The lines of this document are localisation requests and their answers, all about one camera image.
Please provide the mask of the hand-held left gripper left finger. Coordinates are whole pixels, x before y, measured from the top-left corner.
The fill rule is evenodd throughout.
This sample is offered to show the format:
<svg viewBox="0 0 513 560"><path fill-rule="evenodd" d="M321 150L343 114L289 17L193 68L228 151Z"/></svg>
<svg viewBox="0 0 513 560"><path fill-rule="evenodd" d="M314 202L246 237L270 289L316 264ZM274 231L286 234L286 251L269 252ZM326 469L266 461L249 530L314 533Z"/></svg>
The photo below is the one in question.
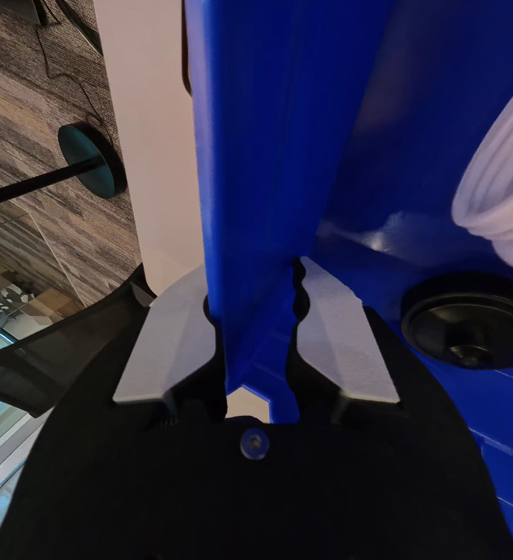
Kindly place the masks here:
<svg viewBox="0 0 513 560"><path fill-rule="evenodd" d="M176 415L196 400L212 421L223 421L225 379L224 344L210 314L205 266L200 265L150 304L113 401L163 402Z"/></svg>

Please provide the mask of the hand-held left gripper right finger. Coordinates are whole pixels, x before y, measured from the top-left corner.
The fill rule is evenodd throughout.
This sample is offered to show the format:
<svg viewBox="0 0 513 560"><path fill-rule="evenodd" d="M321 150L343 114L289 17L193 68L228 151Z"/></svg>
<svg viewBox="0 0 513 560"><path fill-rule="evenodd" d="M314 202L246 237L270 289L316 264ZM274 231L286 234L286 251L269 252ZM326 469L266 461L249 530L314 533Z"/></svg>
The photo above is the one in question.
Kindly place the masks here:
<svg viewBox="0 0 513 560"><path fill-rule="evenodd" d="M309 257L293 262L295 324L286 381L301 423L398 417L400 396L362 301Z"/></svg>

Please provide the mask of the black bottle lid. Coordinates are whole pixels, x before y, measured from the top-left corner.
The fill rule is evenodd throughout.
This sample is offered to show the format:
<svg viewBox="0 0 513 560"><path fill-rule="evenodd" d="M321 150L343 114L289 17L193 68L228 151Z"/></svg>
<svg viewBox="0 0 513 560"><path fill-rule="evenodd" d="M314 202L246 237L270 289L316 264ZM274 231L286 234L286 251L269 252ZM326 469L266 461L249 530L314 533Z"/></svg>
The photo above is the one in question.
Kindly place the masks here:
<svg viewBox="0 0 513 560"><path fill-rule="evenodd" d="M400 328L424 356L466 370L513 368L513 280L449 273L410 288Z"/></svg>

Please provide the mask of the blue plastic bin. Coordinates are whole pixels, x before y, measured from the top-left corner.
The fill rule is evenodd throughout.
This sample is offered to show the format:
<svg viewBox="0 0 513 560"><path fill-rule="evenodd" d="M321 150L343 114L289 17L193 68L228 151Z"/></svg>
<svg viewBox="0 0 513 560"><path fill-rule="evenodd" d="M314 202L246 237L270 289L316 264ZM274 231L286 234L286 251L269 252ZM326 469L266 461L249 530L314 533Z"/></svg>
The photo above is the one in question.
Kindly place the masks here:
<svg viewBox="0 0 513 560"><path fill-rule="evenodd" d="M429 278L513 280L451 218L513 96L513 1L184 1L184 19L226 389L271 418L197 436L177 556L513 559L513 368L441 363L400 328ZM362 301L398 417L300 422L286 361L304 256Z"/></svg>

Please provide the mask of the white bottle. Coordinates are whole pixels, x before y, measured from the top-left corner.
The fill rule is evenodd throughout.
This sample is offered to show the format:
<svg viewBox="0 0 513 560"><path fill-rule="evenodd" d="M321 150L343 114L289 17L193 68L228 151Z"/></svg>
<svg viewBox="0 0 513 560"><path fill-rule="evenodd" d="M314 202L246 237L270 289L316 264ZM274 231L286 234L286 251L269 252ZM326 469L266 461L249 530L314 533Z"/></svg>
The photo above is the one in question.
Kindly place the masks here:
<svg viewBox="0 0 513 560"><path fill-rule="evenodd" d="M463 173L451 218L490 241L497 256L513 268L513 96Z"/></svg>

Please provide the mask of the black mesh chair back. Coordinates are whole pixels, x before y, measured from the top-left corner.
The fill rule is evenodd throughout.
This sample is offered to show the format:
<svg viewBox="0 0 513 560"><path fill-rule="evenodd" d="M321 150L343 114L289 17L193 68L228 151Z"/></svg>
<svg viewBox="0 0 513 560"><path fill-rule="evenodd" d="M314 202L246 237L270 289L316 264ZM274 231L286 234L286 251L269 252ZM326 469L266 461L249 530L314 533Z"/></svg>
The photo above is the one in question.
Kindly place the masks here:
<svg viewBox="0 0 513 560"><path fill-rule="evenodd" d="M106 349L132 348L155 293L144 265L97 303L0 350L0 402L37 418Z"/></svg>

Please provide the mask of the black round base pole stand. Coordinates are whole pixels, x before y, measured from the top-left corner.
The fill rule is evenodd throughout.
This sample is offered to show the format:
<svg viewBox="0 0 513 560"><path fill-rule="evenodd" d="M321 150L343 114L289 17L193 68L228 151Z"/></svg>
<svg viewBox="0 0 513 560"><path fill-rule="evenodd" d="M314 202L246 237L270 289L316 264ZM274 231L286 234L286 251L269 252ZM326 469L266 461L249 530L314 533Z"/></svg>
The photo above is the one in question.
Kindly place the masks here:
<svg viewBox="0 0 513 560"><path fill-rule="evenodd" d="M75 122L61 126L57 140L67 165L0 188L0 204L71 178L77 178L103 200L126 192L128 181L123 162L100 131L86 122Z"/></svg>

